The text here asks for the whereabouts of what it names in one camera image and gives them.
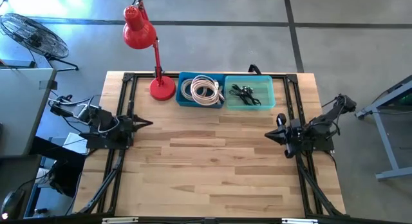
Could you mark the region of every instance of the wooden table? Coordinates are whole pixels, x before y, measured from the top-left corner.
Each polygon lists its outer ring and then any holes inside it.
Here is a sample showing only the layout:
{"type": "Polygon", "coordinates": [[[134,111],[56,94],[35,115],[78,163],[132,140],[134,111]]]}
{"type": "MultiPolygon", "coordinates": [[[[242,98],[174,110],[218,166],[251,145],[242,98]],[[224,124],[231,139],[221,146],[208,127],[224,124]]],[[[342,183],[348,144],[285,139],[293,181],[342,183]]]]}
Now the wooden table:
{"type": "MultiPolygon", "coordinates": [[[[112,113],[123,74],[109,71],[104,83],[100,105],[112,113]]],[[[322,112],[315,77],[311,73],[297,77],[304,114],[310,120],[322,112]]],[[[175,98],[159,102],[149,94],[150,81],[138,80],[134,112],[154,124],[140,129],[134,146],[126,151],[116,216],[304,216],[296,161],[285,158],[284,146],[263,136],[277,128],[278,113],[287,116],[282,80],[273,81],[276,106],[270,111],[181,107],[175,98]]],[[[295,104],[293,90],[291,94],[295,104]]],[[[98,150],[86,160],[74,211],[102,183],[107,154],[98,150]]],[[[314,162],[319,186],[344,212],[332,159],[314,153],[314,162]]],[[[110,187],[105,208],[111,191],[110,187]]],[[[308,193],[314,210],[313,193],[308,193]]]]}

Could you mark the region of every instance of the fan stand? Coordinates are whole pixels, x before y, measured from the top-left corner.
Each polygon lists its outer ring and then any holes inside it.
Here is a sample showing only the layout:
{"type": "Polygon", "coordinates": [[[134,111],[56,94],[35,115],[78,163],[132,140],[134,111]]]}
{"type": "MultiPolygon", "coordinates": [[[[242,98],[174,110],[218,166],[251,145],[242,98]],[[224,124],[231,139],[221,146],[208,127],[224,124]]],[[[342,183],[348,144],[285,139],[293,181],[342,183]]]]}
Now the fan stand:
{"type": "Polygon", "coordinates": [[[64,60],[60,60],[60,59],[55,58],[55,57],[53,57],[51,55],[48,55],[48,54],[46,54],[44,57],[46,58],[46,60],[49,64],[50,64],[50,61],[58,61],[58,62],[61,62],[61,63],[68,64],[69,66],[74,66],[73,68],[66,68],[66,69],[57,70],[57,72],[72,71],[72,70],[78,71],[79,70],[79,67],[76,64],[66,62],[64,60]]]}

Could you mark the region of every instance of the electric fan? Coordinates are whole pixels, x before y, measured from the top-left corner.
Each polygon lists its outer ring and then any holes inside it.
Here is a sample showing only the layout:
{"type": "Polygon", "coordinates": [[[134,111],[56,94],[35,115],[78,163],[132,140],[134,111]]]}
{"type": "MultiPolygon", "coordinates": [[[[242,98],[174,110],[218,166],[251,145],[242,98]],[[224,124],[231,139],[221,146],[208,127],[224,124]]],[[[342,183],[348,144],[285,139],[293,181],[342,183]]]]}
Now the electric fan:
{"type": "Polygon", "coordinates": [[[40,23],[19,14],[8,13],[0,17],[0,27],[10,38],[43,55],[47,61],[59,61],[74,66],[58,71],[79,70],[77,65],[61,60],[69,55],[66,43],[40,23]]]}

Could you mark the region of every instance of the blue bin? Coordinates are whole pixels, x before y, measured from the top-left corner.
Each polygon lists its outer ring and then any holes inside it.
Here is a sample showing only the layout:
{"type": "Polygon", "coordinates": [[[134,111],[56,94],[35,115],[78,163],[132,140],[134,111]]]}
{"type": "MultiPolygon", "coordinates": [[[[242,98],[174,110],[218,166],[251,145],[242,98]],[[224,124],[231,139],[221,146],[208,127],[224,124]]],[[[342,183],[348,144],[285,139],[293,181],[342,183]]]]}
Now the blue bin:
{"type": "MultiPolygon", "coordinates": [[[[217,80],[219,82],[219,86],[222,86],[222,94],[224,95],[225,92],[225,75],[221,73],[191,73],[191,72],[181,72],[179,74],[179,82],[178,82],[178,87],[177,87],[177,92],[176,92],[176,101],[179,103],[181,106],[191,106],[191,107],[208,107],[208,108],[222,108],[224,105],[224,101],[220,101],[221,104],[214,104],[211,106],[202,106],[200,104],[197,104],[196,102],[187,100],[183,95],[180,93],[180,88],[182,86],[182,82],[186,79],[193,79],[198,75],[205,75],[208,76],[214,80],[217,80]]],[[[186,87],[186,93],[191,94],[191,89],[190,86],[186,87]]]]}
{"type": "Polygon", "coordinates": [[[276,104],[271,76],[226,76],[225,91],[226,107],[229,110],[269,110],[276,104]],[[252,96],[259,99],[262,105],[248,106],[245,105],[239,97],[229,94],[233,84],[238,85],[240,88],[242,88],[242,86],[250,86],[253,88],[252,96]]]}

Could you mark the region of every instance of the gray floor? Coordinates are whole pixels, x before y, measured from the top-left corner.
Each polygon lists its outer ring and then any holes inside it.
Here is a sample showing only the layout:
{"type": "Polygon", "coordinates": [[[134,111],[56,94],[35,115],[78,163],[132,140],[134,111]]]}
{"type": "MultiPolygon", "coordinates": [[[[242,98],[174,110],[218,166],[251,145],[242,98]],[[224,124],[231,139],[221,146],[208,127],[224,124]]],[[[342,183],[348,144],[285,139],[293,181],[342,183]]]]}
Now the gray floor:
{"type": "MultiPolygon", "coordinates": [[[[144,1],[152,20],[287,22],[283,0],[144,1]]],[[[10,2],[23,3],[22,0],[10,2]]],[[[121,20],[123,9],[131,2],[32,0],[26,2],[26,6],[14,8],[23,15],[121,20]]],[[[291,2],[295,21],[302,23],[412,22],[412,0],[291,2]]],[[[101,92],[108,70],[154,68],[153,50],[128,48],[122,40],[122,26],[55,24],[48,27],[67,42],[70,56],[66,60],[80,67],[78,72],[57,75],[58,94],[88,97],[101,92]]],[[[288,28],[157,26],[156,29],[165,70],[245,71],[254,63],[262,71],[296,72],[288,28]]],[[[298,28],[297,38],[304,70],[315,74],[323,103],[344,93],[358,102],[358,109],[361,109],[412,72],[411,30],[298,28]]],[[[8,37],[0,36],[0,42],[0,58],[31,58],[27,50],[8,37]]],[[[36,58],[39,65],[47,65],[38,55],[36,58]]],[[[339,125],[342,135],[333,140],[347,213],[360,218],[411,222],[412,177],[386,182],[375,179],[375,173],[389,169],[389,161],[373,119],[359,121],[352,115],[345,115],[339,125]]],[[[409,122],[403,128],[410,127],[409,122]]],[[[70,128],[59,117],[44,112],[39,136],[66,136],[68,131],[70,128]],[[59,128],[51,128],[51,123],[59,128]]],[[[400,164],[412,164],[408,161],[412,151],[399,154],[402,155],[400,164]]]]}

